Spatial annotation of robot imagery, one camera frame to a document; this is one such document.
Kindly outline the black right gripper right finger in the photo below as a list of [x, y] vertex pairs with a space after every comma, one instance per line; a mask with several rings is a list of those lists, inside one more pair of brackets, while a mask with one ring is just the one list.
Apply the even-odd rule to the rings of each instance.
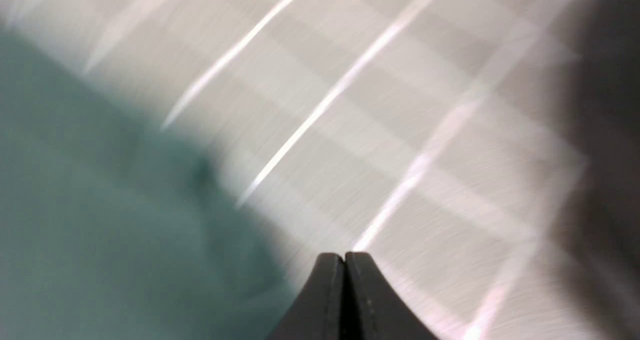
[[345, 340], [436, 340], [366, 252], [345, 255]]

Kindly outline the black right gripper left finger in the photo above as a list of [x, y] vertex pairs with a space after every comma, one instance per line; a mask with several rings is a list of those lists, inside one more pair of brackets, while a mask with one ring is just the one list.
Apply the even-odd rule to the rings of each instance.
[[335, 253], [318, 255], [300, 293], [268, 340], [338, 340], [344, 287], [343, 259]]

